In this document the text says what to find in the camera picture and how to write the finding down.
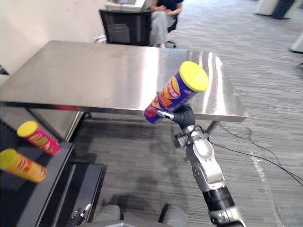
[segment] black chair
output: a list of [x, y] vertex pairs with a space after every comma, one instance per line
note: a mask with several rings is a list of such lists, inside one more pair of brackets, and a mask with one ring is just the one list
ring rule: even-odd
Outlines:
[[150, 45], [150, 11], [122, 12], [100, 9], [99, 12], [109, 44]]
[[[167, 28], [168, 33], [170, 33], [173, 30], [176, 30], [176, 28], [177, 28], [178, 15], [174, 15], [173, 18], [174, 18], [175, 22], [172, 24], [172, 26], [170, 26], [170, 27]], [[173, 44], [174, 48], [177, 47], [177, 44], [174, 41], [168, 40], [167, 43]]]

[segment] red pringles can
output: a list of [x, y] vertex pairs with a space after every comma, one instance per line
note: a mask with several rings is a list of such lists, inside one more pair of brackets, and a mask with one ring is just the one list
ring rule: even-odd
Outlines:
[[45, 132], [35, 121], [23, 123], [17, 129], [17, 135], [23, 137], [49, 155], [57, 154], [61, 148], [60, 143]]
[[158, 123], [161, 117], [157, 110], [173, 112], [198, 92], [205, 91], [209, 86], [207, 73], [196, 63], [185, 61], [160, 91], [151, 104], [145, 109], [144, 117], [150, 123]]

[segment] stainless steel table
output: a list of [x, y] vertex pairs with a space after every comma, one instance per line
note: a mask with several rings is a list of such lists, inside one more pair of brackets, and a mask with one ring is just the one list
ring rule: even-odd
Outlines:
[[213, 52], [50, 41], [2, 87], [7, 106], [143, 114], [183, 61], [207, 72], [210, 87], [191, 100], [197, 119], [242, 122], [248, 113]]

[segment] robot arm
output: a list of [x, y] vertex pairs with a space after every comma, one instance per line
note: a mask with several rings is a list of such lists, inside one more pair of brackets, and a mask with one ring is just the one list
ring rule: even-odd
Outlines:
[[203, 193], [211, 222], [218, 226], [246, 227], [214, 158], [214, 148], [204, 130], [195, 125], [195, 115], [190, 105], [185, 104], [174, 113], [158, 110], [157, 114], [179, 124], [182, 133], [175, 135], [175, 146], [186, 148], [187, 158]]

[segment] orange pringles can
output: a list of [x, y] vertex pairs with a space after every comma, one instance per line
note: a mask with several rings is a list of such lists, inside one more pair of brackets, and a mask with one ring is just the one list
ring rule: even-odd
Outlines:
[[57, 154], [61, 148], [60, 143], [46, 133], [35, 121], [23, 123], [17, 129], [17, 135], [23, 137], [49, 155]]
[[44, 166], [11, 148], [0, 153], [0, 169], [36, 183], [41, 182], [47, 174]]

